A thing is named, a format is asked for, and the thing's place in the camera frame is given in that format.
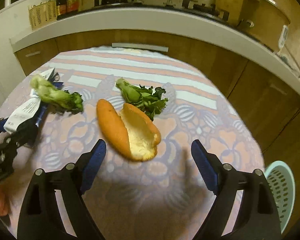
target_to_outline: leafy green vegetable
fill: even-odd
[[[121,94],[127,103],[130,103],[141,111],[143,111],[152,121],[155,114],[160,114],[166,107],[167,98],[161,99],[162,94],[166,90],[157,87],[153,94],[153,87],[148,89],[145,86],[137,87],[120,78],[116,82],[117,88],[121,90]]]
[[[40,75],[35,75],[31,79],[30,86],[37,91],[43,102],[54,105],[58,112],[72,114],[83,112],[83,100],[77,92],[70,94],[68,90],[58,90]]]

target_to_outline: red label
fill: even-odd
[[[79,9],[78,0],[67,0],[67,12],[72,12]]]
[[[57,16],[67,12],[67,6],[65,4],[57,6]]]

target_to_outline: mint green plastic basket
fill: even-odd
[[[286,163],[275,161],[266,168],[265,177],[277,205],[281,233],[283,233],[292,214],[296,196],[293,173]]]

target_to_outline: plastic basket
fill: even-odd
[[[266,168],[265,177],[277,205],[283,233],[292,214],[296,195],[293,173],[286,163],[275,161]]]
[[[29,9],[29,19],[33,30],[57,20],[56,1],[49,1]]]

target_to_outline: table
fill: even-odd
[[[9,230],[16,236],[18,216],[29,181],[37,168],[59,170],[89,152],[101,134],[96,102],[109,100],[116,110],[124,103],[115,87],[119,77],[134,85],[162,86],[169,99],[154,119],[162,141],[151,161],[125,160],[107,144],[107,154],[91,190],[83,195],[87,208],[107,240],[192,239],[215,196],[208,191],[191,157],[190,145],[199,139],[208,152],[237,170],[264,171],[258,144],[218,89],[194,67],[159,53],[108,47],[58,54],[33,74],[56,68],[65,89],[84,100],[83,114],[49,114],[34,149],[21,147],[15,173],[4,181],[10,198]],[[0,117],[29,98],[26,77],[0,108]],[[61,217],[74,234],[56,192]],[[240,206],[237,193],[224,233],[230,232]]]

